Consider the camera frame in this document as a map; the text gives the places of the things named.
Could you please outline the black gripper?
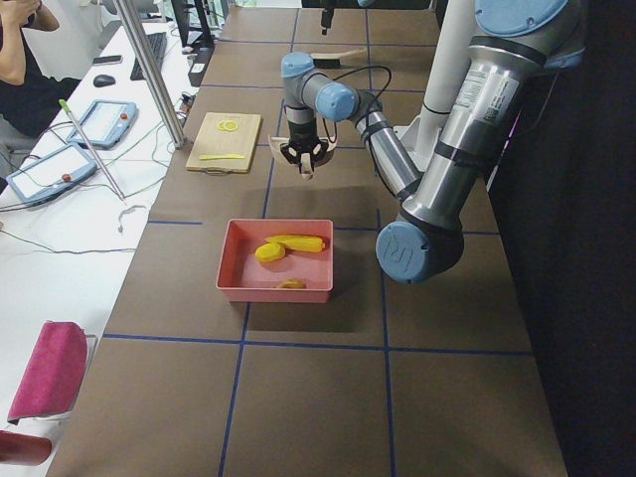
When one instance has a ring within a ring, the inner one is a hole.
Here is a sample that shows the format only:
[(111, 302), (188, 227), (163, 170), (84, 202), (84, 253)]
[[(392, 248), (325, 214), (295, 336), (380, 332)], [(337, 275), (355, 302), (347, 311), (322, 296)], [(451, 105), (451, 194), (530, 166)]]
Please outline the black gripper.
[[(321, 34), (327, 35), (332, 27), (332, 9), (321, 12)], [(278, 161), (284, 164), (299, 164), (301, 156), (308, 154), (312, 164), (326, 164), (332, 159), (332, 143), (314, 133), (294, 133), (290, 137), (278, 138)]]

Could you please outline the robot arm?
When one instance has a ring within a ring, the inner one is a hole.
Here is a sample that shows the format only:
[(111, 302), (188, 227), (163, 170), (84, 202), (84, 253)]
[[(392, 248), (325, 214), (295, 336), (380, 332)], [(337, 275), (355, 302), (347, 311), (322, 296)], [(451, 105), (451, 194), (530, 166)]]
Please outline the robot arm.
[(580, 62), (586, 16), (584, 1), (449, 2), (421, 111), (403, 128), (390, 125), (375, 94), (290, 53), (281, 61), (289, 136), (271, 139), (271, 150), (310, 178), (335, 146), (319, 136), (318, 120), (350, 121), (400, 204), (378, 235), (379, 264), (395, 281), (426, 280), (459, 260), (461, 210), (501, 152), (525, 83)]

